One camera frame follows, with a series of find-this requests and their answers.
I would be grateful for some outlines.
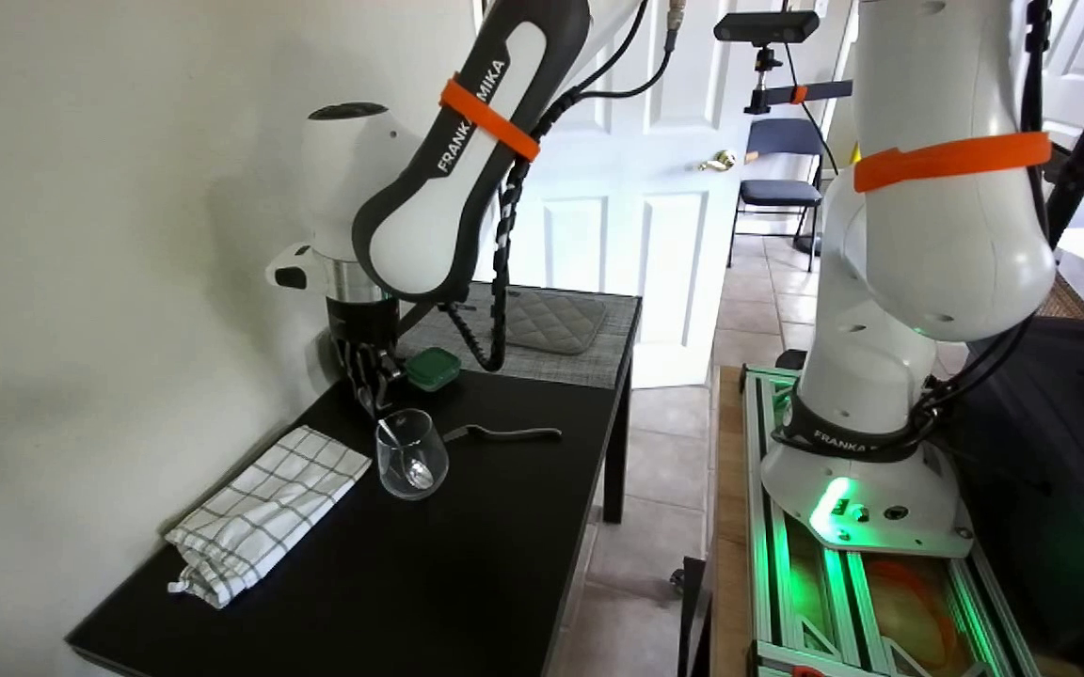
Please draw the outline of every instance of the black table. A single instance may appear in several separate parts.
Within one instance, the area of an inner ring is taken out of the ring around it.
[[[423,506],[391,501],[370,469],[225,610],[165,595],[182,571],[165,545],[67,642],[120,675],[542,675],[603,459],[603,520],[623,522],[629,369],[623,350],[615,387],[462,372],[417,398],[438,430],[561,424],[566,442],[447,446],[452,473]],[[303,422],[373,449],[342,387]]]

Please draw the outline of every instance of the green light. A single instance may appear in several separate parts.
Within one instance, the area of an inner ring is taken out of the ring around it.
[[[821,492],[821,501],[810,513],[810,528],[830,543],[841,543],[836,506],[851,492],[851,486],[855,486],[851,479],[831,479],[831,486]]]

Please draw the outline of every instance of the robot platform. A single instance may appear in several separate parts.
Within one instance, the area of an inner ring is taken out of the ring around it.
[[[826,551],[759,488],[773,430],[791,414],[798,372],[744,372],[753,670],[777,675],[990,675],[1037,677],[1004,595],[975,551],[965,560]]]

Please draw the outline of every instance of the white wall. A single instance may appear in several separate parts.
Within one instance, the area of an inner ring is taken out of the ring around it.
[[[88,675],[64,634],[323,387],[320,308],[261,288],[305,232],[303,122],[377,96],[417,127],[458,28],[471,0],[0,0],[0,675]]]

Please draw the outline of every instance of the chair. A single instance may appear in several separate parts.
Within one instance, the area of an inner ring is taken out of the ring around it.
[[[821,133],[805,116],[766,116],[766,122],[753,122],[748,138],[744,138],[744,155],[748,160],[773,160],[773,155],[821,160]],[[744,209],[803,211],[798,230],[795,230],[795,246],[810,256],[810,270],[815,270],[816,204],[821,204],[816,173],[821,173],[821,167],[815,168],[815,182],[777,182],[777,178],[738,182],[738,204],[734,204],[732,232],[738,237],[738,214],[744,214]]]

